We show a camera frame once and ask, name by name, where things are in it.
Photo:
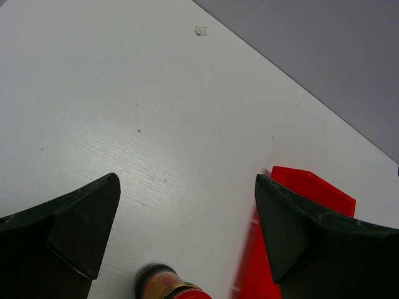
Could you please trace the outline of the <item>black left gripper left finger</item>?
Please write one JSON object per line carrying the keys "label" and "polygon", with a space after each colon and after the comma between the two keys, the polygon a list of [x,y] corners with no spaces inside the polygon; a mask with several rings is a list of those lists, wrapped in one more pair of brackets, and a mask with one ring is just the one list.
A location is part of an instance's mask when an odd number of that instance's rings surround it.
{"label": "black left gripper left finger", "polygon": [[1,298],[87,298],[120,200],[109,173],[1,218]]}

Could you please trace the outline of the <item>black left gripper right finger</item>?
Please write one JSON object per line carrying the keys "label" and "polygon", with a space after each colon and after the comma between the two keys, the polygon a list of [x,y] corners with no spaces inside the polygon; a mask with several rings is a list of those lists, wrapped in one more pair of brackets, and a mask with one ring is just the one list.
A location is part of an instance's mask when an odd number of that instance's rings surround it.
{"label": "black left gripper right finger", "polygon": [[397,298],[398,230],[345,216],[269,176],[254,196],[283,298]]}

